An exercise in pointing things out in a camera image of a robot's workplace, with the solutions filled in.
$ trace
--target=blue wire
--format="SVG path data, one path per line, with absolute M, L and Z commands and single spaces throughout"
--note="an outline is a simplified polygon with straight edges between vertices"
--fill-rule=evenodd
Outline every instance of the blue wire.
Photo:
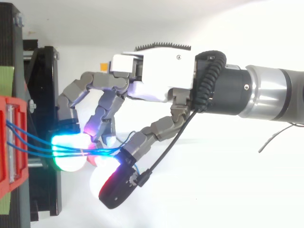
M 139 172 L 139 169 L 138 169 L 137 165 L 134 164 L 134 166 L 135 166 L 135 168 L 136 168 L 136 171 L 137 171 L 138 175 L 140 175 L 141 173 Z
M 43 143 L 43 144 L 46 144 L 46 145 L 49 145 L 49 146 L 55 146 L 55 147 L 58 147 L 58 148 L 63 148 L 63 149 L 66 149 L 66 150 L 71 150 L 71 151 L 80 151 L 79 148 L 66 147 L 66 146 L 54 145 L 54 144 L 52 144 L 52 143 L 49 143 L 48 141 L 45 141 L 45 140 L 43 140 L 43 139 L 40 139 L 40 138 L 38 138 L 38 137 L 36 137 L 36 136 L 34 136 L 34 135 L 32 135 L 32 134 L 30 134 L 30 133 L 24 131 L 23 129 L 19 128 L 18 126 L 14 125 L 13 123 L 11 123 L 11 122 L 8 121 L 8 120 L 6 121 L 6 124 L 7 124 L 7 125 L 10 125 L 10 126 L 12 126 L 12 127 L 14 127 L 14 128 L 16 128 L 17 130 L 19 130 L 19 131 L 21 131 L 22 133 L 26 134 L 28 137 L 33 138 L 33 139 L 35 139 L 35 140 L 37 140 L 38 142 L 41 142 L 41 143 Z M 84 152 L 100 152 L 100 151 L 110 152 L 110 151 L 117 151 L 117 150 L 119 150 L 119 149 L 120 149 L 120 147 L 117 147 L 117 148 L 100 148 L 100 149 L 83 149 L 82 151 L 84 151 Z
M 34 146 L 34 145 L 26 142 L 12 127 L 10 127 L 10 126 L 7 126 L 7 127 L 10 128 L 10 130 L 17 136 L 17 138 L 20 139 L 21 142 L 23 142 L 29 148 L 32 148 L 34 150 L 41 151 L 41 152 L 48 152 L 48 153 L 60 152 L 60 153 L 69 153 L 69 154 L 73 154 L 73 153 L 74 154 L 82 154 L 82 153 L 78 153 L 77 151 L 63 151 L 63 150 L 54 151 L 52 149 L 44 149 L 44 148 L 40 148 L 40 147 Z
M 44 149 L 44 148 L 40 148 L 40 147 L 36 147 L 36 146 L 34 146 L 34 145 L 32 145 L 32 144 L 30 144 L 30 143 L 27 143 L 10 125 L 14 125 L 14 124 L 12 124 L 12 123 L 10 123 L 10 122 L 8 122 L 8 125 L 7 125 L 7 127 L 8 128 L 10 128 L 10 130 L 24 143 L 24 144 L 26 144 L 28 147 L 30 147 L 30 148 L 33 148 L 33 149 L 35 149 L 35 150 L 38 150 L 38 151 L 41 151 L 41 152 L 53 152 L 53 150 L 51 150 L 51 149 Z M 20 129 L 22 132 L 24 132 L 24 133 L 26 133 L 27 134 L 27 132 L 26 131 L 24 131 L 23 129 L 21 129 L 21 128 L 18 128 L 17 126 L 15 126 L 17 129 Z M 128 137 L 127 137 L 127 139 L 121 144 L 121 146 L 120 147 L 122 147 L 128 140 L 129 140 L 129 138 L 130 138 L 130 136 L 131 136 L 131 134 L 132 133 L 134 133 L 135 131 L 132 131 L 129 135 L 128 135 Z M 90 153 L 76 153 L 76 151 L 64 151 L 64 150 L 59 150 L 59 151 L 56 151 L 56 152 L 58 152 L 58 153 L 67 153 L 66 155 L 57 155 L 57 156 L 54 156 L 54 155 L 45 155 L 45 154 L 42 154 L 42 153 L 37 153 L 37 152 L 31 152 L 31 151 L 26 151 L 26 150 L 24 150 L 24 149 L 22 149 L 22 148 L 19 148 L 19 147 L 17 147 L 17 146 L 15 146 L 15 145 L 13 145 L 13 144 L 11 144 L 11 143 L 9 143 L 9 142 L 7 142 L 8 143 L 8 145 L 10 145 L 10 146 L 12 146 L 12 147 L 14 147 L 15 149 L 17 149 L 17 150 L 20 150 L 20 151 L 22 151 L 22 152 L 27 152 L 27 153 L 29 153 L 29 154 L 32 154 L 32 155 L 36 155 L 36 156 L 41 156 L 41 157 L 46 157 L 46 158 L 55 158 L 55 157 L 78 157 L 78 156 L 88 156 L 88 155 L 98 155 L 98 156 L 111 156 L 111 154 L 113 153 L 113 152 L 99 152 L 99 151 L 97 151 L 97 152 L 95 152 L 95 151 L 89 151 Z
M 15 148 L 16 150 L 19 150 L 21 152 L 25 152 L 25 153 L 28 153 L 28 154 L 32 154 L 32 155 L 35 155 L 35 156 L 39 156 L 39 157 L 44 157 L 44 158 L 55 158 L 55 157 L 80 157 L 80 156 L 84 156 L 84 155 L 80 155 L 80 154 L 75 154 L 75 155 L 62 155 L 62 156 L 54 156 L 54 155 L 46 155 L 46 154 L 43 154 L 43 153 L 38 153 L 38 152 L 33 152 L 33 151 L 27 151 L 27 150 L 24 150 L 20 147 L 17 147 L 16 145 L 14 144 L 11 144 L 10 142 L 7 142 L 7 144 L 13 148 Z
M 71 155 L 47 155 L 47 154 L 43 154 L 43 153 L 39 153 L 39 152 L 33 152 L 33 151 L 27 151 L 27 150 L 24 150 L 20 147 L 17 147 L 16 145 L 13 145 L 11 144 L 10 142 L 7 142 L 7 144 L 13 148 L 15 148 L 16 150 L 19 150 L 21 152 L 24 152 L 24 153 L 28 153 L 28 154 L 32 154 L 32 155 L 35 155 L 35 156 L 39 156 L 39 157 L 44 157 L 44 158 L 70 158 L 70 157 L 82 157 L 82 156 L 87 156 L 86 154 L 71 154 Z

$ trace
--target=cable connector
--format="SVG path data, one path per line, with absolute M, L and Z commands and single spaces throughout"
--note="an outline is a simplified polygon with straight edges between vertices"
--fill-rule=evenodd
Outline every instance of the cable connector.
M 135 183 L 137 183 L 137 185 L 139 187 L 142 187 L 150 178 L 152 174 L 152 171 L 147 169 L 145 172 L 143 172 L 141 175 L 138 176 L 137 180 L 135 181 Z

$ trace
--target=red clamp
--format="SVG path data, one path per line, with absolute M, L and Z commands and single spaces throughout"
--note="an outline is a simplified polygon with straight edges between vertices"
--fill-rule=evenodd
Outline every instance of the red clamp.
M 6 120 L 9 119 L 13 124 L 27 131 L 27 103 L 18 98 L 0 96 L 0 199 L 29 177 L 28 154 L 10 149 L 7 145 L 9 132 Z M 27 141 L 25 134 L 17 129 L 16 131 L 23 140 Z M 12 137 L 15 146 L 24 150 L 28 149 L 27 145 L 23 144 L 15 135 Z

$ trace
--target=screw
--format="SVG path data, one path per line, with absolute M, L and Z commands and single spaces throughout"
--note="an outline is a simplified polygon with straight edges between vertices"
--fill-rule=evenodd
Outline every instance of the screw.
M 37 105 L 34 103 L 33 100 L 28 101 L 28 109 L 30 113 L 33 113 L 35 109 L 37 108 Z
M 24 20 L 22 13 L 17 13 L 16 16 L 14 17 L 14 24 L 18 27 L 24 27 Z
M 54 59 L 55 59 L 56 61 L 58 61 L 58 60 L 60 59 L 59 52 L 57 52 L 57 51 L 54 52 Z

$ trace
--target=small orange part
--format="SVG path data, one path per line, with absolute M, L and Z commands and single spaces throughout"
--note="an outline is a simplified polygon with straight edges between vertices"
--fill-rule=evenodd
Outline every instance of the small orange part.
M 107 63 L 101 63 L 100 64 L 100 71 L 108 71 L 108 64 Z

